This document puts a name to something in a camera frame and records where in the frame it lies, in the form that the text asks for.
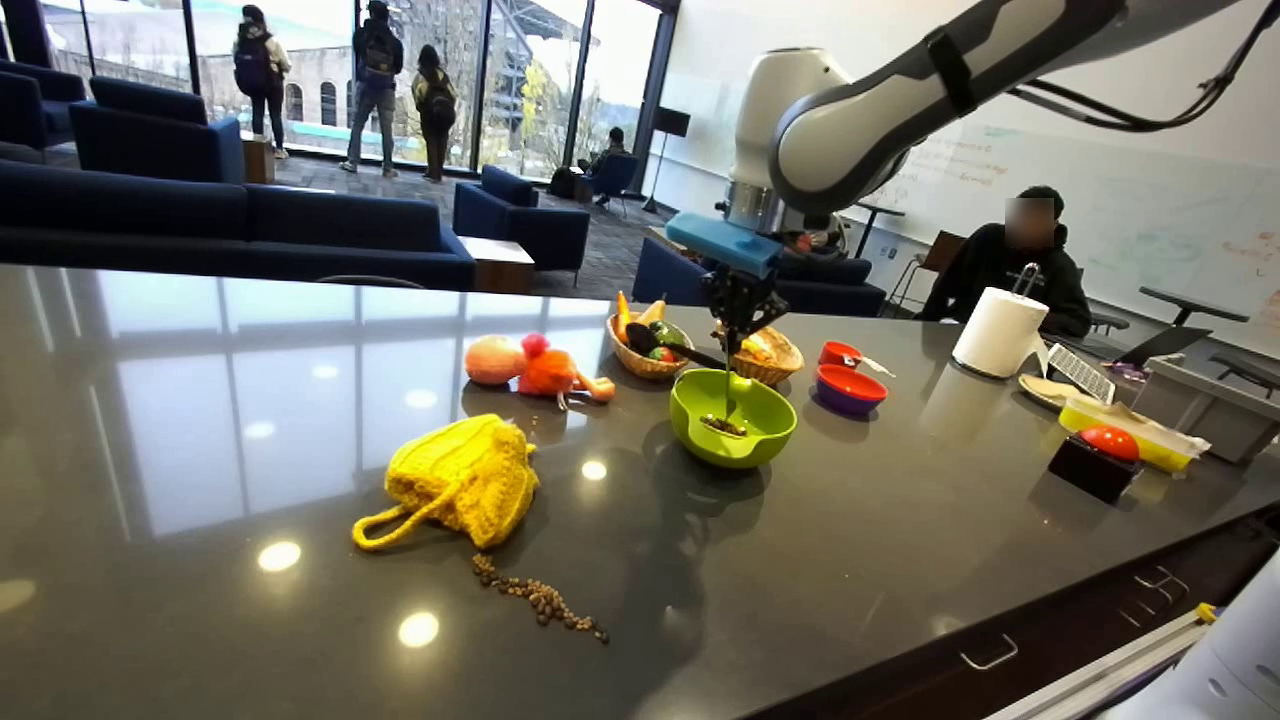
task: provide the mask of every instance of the bag handle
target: bag handle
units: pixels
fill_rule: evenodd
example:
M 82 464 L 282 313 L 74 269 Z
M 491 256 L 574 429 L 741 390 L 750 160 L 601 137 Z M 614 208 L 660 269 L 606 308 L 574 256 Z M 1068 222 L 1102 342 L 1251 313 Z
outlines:
M 417 523 L 423 523 L 441 502 L 421 502 L 417 510 L 407 509 L 383 509 L 383 510 L 373 510 L 373 517 L 360 517 L 353 523 L 353 544 L 360 553 L 378 553 L 386 544 L 401 544 Z

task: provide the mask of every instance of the yellow knit pouch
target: yellow knit pouch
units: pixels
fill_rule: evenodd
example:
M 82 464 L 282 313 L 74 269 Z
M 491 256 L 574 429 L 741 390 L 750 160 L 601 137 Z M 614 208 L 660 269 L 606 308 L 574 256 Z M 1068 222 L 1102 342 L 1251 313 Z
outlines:
M 429 519 L 469 533 L 477 546 L 495 546 L 520 526 L 533 502 L 533 443 L 491 412 L 469 415 L 401 443 L 383 490 L 396 502 L 353 523 L 357 546 L 386 546 Z

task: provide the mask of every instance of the couch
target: couch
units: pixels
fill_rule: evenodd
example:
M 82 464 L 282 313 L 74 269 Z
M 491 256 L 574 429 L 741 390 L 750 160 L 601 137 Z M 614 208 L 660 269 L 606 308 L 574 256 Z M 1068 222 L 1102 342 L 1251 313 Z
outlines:
M 93 99 L 71 105 L 80 168 L 242 178 L 241 118 L 209 118 L 205 99 L 129 81 L 87 81 Z
M 790 313 L 879 315 L 882 293 L 868 282 L 868 271 L 868 261 L 827 261 L 790 251 L 770 256 L 770 282 Z M 681 244 L 643 236 L 631 294 L 667 303 L 707 303 L 712 269 L 701 256 L 681 251 Z
M 71 99 L 82 99 L 82 81 L 39 64 L 0 60 L 0 140 L 50 147 L 71 140 Z
M 590 212 L 534 190 L 534 184 L 482 168 L 452 190 L 452 233 L 516 240 L 539 271 L 578 271 Z
M 0 160 L 0 261 L 471 286 L 430 203 Z

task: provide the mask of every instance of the tomato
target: tomato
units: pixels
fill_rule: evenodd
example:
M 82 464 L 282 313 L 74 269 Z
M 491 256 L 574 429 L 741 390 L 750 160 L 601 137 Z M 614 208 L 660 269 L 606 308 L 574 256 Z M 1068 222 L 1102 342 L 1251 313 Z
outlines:
M 1132 438 L 1132 432 L 1123 429 L 1110 429 L 1110 425 L 1090 425 L 1081 432 L 1081 438 L 1118 464 L 1134 464 L 1139 460 L 1139 446 Z
M 520 342 L 524 342 L 524 354 L 539 354 L 539 350 L 548 350 L 548 338 L 542 338 L 542 335 L 534 335 L 534 331 L 533 331 L 533 335 L 524 335 Z

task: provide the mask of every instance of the lime green bowl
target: lime green bowl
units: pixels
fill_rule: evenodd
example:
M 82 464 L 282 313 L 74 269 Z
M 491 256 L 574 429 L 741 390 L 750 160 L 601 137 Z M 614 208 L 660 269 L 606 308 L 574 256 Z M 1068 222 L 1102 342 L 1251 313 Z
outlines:
M 797 432 L 797 409 L 759 379 L 725 366 L 686 366 L 667 400 L 672 436 L 705 464 L 759 468 Z

